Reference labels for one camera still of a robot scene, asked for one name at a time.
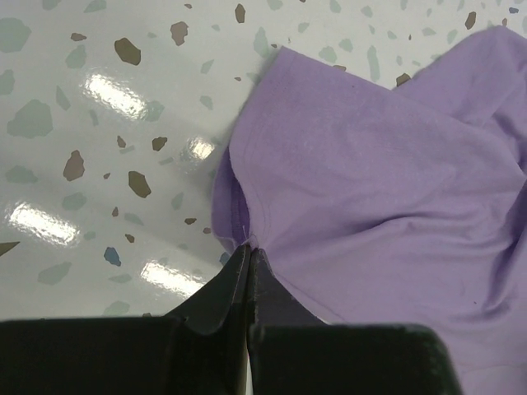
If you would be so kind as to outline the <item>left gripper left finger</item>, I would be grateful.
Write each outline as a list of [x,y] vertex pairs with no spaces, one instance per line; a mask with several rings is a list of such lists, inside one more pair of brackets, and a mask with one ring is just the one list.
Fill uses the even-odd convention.
[[241,245],[213,279],[165,316],[179,319],[198,335],[217,332],[231,310],[245,301],[249,268],[250,246]]

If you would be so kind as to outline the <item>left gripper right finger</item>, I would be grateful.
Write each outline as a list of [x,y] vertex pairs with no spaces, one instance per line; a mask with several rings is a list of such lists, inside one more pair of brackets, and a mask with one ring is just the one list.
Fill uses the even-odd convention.
[[323,326],[324,322],[305,308],[275,277],[263,249],[250,259],[249,307],[258,326]]

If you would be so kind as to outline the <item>purple t shirt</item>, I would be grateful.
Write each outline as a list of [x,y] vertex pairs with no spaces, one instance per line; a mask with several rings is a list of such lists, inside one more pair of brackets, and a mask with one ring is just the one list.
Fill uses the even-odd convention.
[[420,323],[465,393],[525,393],[525,38],[479,31],[393,90],[280,49],[217,170],[212,231],[263,249],[324,321]]

